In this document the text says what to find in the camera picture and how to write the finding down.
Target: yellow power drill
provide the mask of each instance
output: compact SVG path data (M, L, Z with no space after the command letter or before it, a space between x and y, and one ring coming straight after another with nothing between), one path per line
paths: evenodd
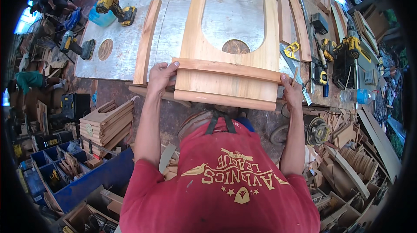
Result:
M361 42L352 20L347 21L347 36L339 45L329 39L321 40L321 49L326 59L333 61L338 55L344 54L350 58L357 59L362 54L371 63L369 54L361 49Z
M133 24L137 9L134 6L124 7L119 5L119 0L98 0L96 12L107 13L109 10L118 18L122 26L130 26Z

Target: person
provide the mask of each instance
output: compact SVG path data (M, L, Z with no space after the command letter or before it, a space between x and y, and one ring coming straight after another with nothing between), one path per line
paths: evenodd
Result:
M15 74L15 79L12 79L7 84L7 91L9 94L16 91L16 85L23 90L23 104L22 110L26 110L26 95L29 93L29 88L45 89L46 93L51 92L54 89L64 87L66 83L65 79L59 77L48 78L39 73L39 71L22 71Z
M178 175L164 181L159 171L160 105L165 88L175 84L170 77L178 66L177 61L159 63L150 71L134 147L136 163L120 213L121 231L319 232L319 212L302 176L301 85L291 87L285 75L281 80L290 123L279 168L256 132L224 113L204 111L181 126Z
M33 6L30 8L30 13L34 11L48 13L56 17L60 17L62 14L68 15L78 7L68 0L32 0Z

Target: concrete floor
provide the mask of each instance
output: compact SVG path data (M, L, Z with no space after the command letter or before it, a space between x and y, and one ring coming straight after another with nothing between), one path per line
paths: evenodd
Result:
M74 4L82 7L82 13L88 16L89 11L96 2L95 0L73 0ZM75 61L74 53L70 53L70 57ZM97 105L103 105L108 101L115 100L117 105L121 105L133 96L137 95L128 90L128 85L121 80L93 80L93 79L79 79L74 76L74 65L69 63L64 70L64 77L69 81L69 93L88 93L93 95L97 91ZM136 130L141 116L144 98L140 97L135 100L133 110L133 138L136 135ZM203 103L191 103L192 106L187 108L179 103L163 100L161 104L161 142L167 144L168 142L174 145L179 145L176 133L182 122L191 114L204 109L211 109L213 107L218 110L226 112L232 118L237 115L237 108L225 107L220 105L209 105ZM282 103L277 104L277 109L281 109ZM248 118L251 120L255 131L259 133L261 144L270 158L277 162L282 154L284 145L274 146L269 141L269 136L272 131L283 124L289 123L289 120L283 117L280 111L267 112L250 110Z

